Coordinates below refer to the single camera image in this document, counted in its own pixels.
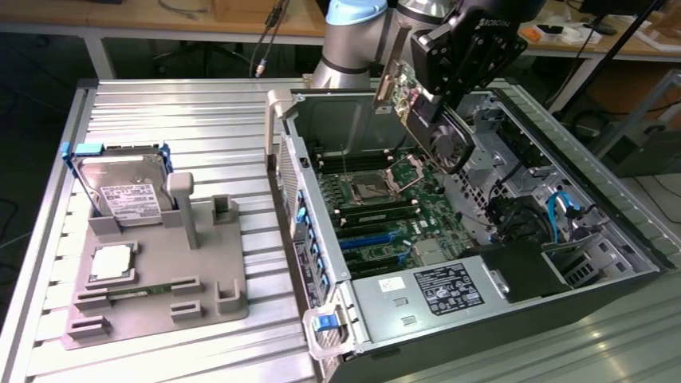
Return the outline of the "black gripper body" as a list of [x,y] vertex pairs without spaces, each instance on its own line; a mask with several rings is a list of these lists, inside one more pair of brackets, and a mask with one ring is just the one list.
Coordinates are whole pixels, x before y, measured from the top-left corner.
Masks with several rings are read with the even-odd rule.
[[449,38],[469,38],[474,33],[515,37],[522,23],[538,15],[545,1],[451,1],[443,24]]

